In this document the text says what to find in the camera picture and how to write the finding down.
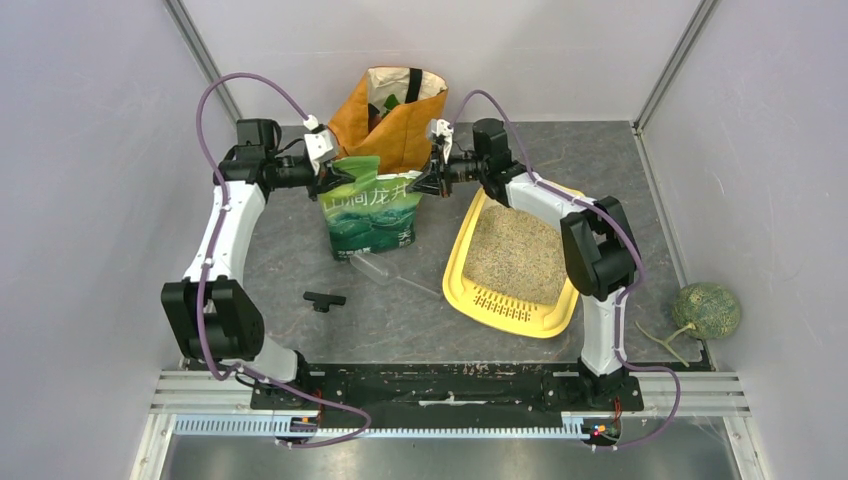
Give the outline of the clear plastic litter scoop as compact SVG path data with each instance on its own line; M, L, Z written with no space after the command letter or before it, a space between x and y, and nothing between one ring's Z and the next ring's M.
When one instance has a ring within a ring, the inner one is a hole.
M399 267L395 263L375 253L355 253L349 258L349 263L356 270L378 285L386 286L389 284L400 283L415 288L434 298L442 297L440 292L404 277L400 274Z

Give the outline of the black bag clip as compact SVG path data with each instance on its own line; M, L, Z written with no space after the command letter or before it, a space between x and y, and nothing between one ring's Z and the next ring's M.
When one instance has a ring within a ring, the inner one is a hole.
M347 298L341 295L305 291L302 298L309 302L312 309L320 313L328 313L333 306L344 306Z

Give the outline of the orange paper shopping bag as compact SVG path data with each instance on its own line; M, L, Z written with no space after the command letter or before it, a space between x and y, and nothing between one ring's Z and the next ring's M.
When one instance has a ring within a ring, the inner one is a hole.
M443 116L447 81L413 67L377 66L359 83L329 121L343 157L377 156L378 172L420 171L431 144L431 120Z

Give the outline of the yellow litter box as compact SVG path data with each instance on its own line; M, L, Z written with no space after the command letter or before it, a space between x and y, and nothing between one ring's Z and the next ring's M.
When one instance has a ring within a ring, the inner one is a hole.
M442 278L460 313L510 334L547 339L571 323L579 293L568 280L560 234L478 190Z

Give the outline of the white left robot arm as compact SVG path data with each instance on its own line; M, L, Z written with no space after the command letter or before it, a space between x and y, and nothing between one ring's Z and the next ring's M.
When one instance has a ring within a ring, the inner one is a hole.
M264 319L242 282L249 244L269 196L303 187L310 199L355 178L334 166L335 135L309 115L299 155L281 146L280 125L270 119L236 124L237 142L213 166L213 206L197 253L182 279L166 283L161 303L184 357L208 365L217 377L235 373L276 382L275 394L290 408L314 393L301 374L301 354L271 340Z

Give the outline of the green cat litter bag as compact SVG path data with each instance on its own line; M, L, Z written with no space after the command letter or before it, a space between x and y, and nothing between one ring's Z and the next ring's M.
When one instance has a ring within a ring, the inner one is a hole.
M354 181L318 196L333 258L383 253L413 244L420 193L406 187L420 172L381 174L377 156L346 157L335 166Z

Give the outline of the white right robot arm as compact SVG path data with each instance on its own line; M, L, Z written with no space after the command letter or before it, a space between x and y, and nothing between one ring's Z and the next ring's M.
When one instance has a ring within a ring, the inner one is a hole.
M474 147L453 154L453 128L429 122L431 153L408 191L448 197L456 183L477 181L500 205L528 213L559 230L568 280L581 295L584 344L578 360L577 395L601 409L626 392L630 376L624 352L626 301L643 270L621 203L570 193L515 161L502 121L474 123Z

